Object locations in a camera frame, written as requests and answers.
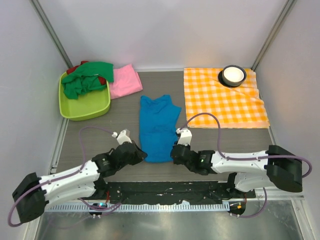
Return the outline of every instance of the yellow checkered cloth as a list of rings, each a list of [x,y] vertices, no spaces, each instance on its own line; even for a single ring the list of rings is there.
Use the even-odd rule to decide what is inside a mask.
[[[184,99],[186,118],[198,113],[215,115],[222,128],[268,128],[264,102],[259,98],[256,73],[245,69],[246,80],[238,87],[225,87],[218,80],[222,68],[185,68]],[[189,123],[191,128],[217,128],[216,121],[201,115]]]

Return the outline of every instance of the black bowl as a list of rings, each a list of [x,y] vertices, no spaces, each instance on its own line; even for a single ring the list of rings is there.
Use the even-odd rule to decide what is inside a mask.
[[[241,81],[229,81],[225,76],[224,76],[224,71],[227,69],[227,68],[230,68],[230,67],[233,67],[233,68],[237,68],[237,69],[240,69],[242,72],[243,72],[243,79]],[[235,87],[239,87],[247,78],[247,73],[246,71],[242,68],[242,67],[239,67],[237,65],[228,65],[226,66],[221,72],[219,72],[218,74],[218,80],[219,82],[225,86],[225,87],[230,87],[230,88],[235,88]]]

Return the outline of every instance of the gray wall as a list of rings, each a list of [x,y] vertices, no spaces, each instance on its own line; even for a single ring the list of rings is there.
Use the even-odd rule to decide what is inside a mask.
[[[257,69],[276,142],[312,161],[303,190],[320,222],[320,1],[299,0]]]
[[[40,0],[72,63],[250,67],[286,0]]]
[[[66,66],[28,0],[0,5],[0,239],[21,240],[26,224],[7,225],[11,195],[26,174],[48,174]]]

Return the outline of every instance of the green cloth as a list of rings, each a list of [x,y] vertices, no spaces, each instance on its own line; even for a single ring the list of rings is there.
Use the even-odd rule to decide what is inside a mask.
[[[114,65],[102,61],[86,62],[62,79],[64,94],[68,99],[78,99],[78,95],[84,95],[93,90],[102,91],[107,86],[101,85],[98,77],[102,77],[110,83],[114,82]]]

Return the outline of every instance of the pink cloth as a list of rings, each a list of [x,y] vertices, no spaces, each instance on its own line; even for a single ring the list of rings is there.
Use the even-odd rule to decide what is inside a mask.
[[[113,77],[114,82],[109,83],[111,99],[130,95],[143,89],[139,75],[131,64],[114,69]]]

